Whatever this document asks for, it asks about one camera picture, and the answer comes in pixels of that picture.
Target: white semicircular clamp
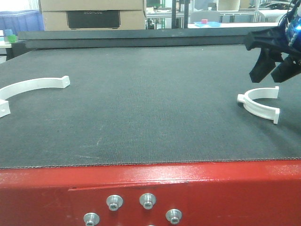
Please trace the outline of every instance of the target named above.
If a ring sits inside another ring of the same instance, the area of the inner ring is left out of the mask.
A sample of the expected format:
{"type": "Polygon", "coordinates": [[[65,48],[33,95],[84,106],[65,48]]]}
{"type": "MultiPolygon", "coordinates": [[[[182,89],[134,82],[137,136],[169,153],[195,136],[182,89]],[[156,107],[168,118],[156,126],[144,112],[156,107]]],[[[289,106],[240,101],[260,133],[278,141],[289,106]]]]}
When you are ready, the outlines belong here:
{"type": "Polygon", "coordinates": [[[265,119],[273,120],[274,124],[278,124],[278,119],[280,115],[279,108],[262,105],[253,101],[259,98],[277,99],[278,92],[279,86],[275,86],[275,88],[251,89],[245,94],[239,94],[237,97],[237,102],[243,103],[244,108],[248,112],[265,119]]]}
{"type": "Polygon", "coordinates": [[[39,78],[17,82],[0,89],[0,118],[10,114],[8,101],[6,99],[20,93],[35,89],[66,88],[70,85],[68,76],[62,78],[39,78]]]}

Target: metal pole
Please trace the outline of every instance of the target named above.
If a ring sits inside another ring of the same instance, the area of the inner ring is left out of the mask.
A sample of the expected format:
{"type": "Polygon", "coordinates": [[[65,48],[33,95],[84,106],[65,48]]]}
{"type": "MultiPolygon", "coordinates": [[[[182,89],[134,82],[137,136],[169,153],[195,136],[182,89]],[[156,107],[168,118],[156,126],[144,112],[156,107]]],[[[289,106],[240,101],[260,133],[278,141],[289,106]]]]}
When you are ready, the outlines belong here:
{"type": "Polygon", "coordinates": [[[184,28],[188,28],[189,2],[190,0],[184,2],[184,28]]]}
{"type": "Polygon", "coordinates": [[[173,0],[172,10],[171,10],[171,28],[176,28],[176,4],[177,0],[173,0]]]}

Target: cardboard box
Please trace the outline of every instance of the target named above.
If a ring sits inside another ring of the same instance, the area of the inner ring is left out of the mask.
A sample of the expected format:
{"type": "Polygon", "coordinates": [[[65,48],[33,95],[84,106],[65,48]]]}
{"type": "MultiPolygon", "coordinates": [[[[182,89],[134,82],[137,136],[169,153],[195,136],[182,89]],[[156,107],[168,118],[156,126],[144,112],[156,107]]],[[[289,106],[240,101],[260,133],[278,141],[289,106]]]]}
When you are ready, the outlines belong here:
{"type": "Polygon", "coordinates": [[[40,0],[42,11],[144,10],[144,0],[40,0]]]}
{"type": "Polygon", "coordinates": [[[47,11],[42,13],[43,13],[45,31],[68,31],[68,30],[90,31],[90,30],[113,30],[113,29],[114,30],[144,30],[145,29],[146,18],[143,10],[120,10],[119,27],[114,26],[114,27],[91,27],[91,28],[80,28],[80,26],[76,26],[76,28],[74,28],[74,26],[71,26],[68,23],[68,12],[66,11],[52,11],[52,12],[47,11]]]}
{"type": "Polygon", "coordinates": [[[238,11],[240,0],[217,0],[217,11],[238,11]]]}

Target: conveyor belt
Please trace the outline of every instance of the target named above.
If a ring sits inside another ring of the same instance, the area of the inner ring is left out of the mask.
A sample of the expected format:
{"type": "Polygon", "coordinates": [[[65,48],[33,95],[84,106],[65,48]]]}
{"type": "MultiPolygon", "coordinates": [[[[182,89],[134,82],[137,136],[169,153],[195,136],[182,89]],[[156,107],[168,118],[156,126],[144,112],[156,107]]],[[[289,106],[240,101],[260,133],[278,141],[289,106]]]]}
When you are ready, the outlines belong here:
{"type": "Polygon", "coordinates": [[[301,77],[282,84],[248,73],[244,46],[36,50],[0,65],[1,87],[69,75],[65,89],[9,99],[0,167],[32,168],[301,158],[301,77]],[[280,86],[279,124],[236,103],[280,86]]]}

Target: blue tray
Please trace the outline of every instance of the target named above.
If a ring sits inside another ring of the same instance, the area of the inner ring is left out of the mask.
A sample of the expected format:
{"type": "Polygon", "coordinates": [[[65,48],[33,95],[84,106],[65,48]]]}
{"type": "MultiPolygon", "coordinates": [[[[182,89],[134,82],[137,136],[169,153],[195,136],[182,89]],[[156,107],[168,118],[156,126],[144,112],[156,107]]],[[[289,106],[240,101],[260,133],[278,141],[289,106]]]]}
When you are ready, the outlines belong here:
{"type": "Polygon", "coordinates": [[[220,27],[221,26],[221,23],[219,22],[214,22],[214,21],[211,21],[211,22],[207,22],[207,24],[202,24],[201,22],[194,22],[194,25],[195,26],[198,26],[198,27],[203,27],[205,25],[209,26],[209,27],[220,27]]]}

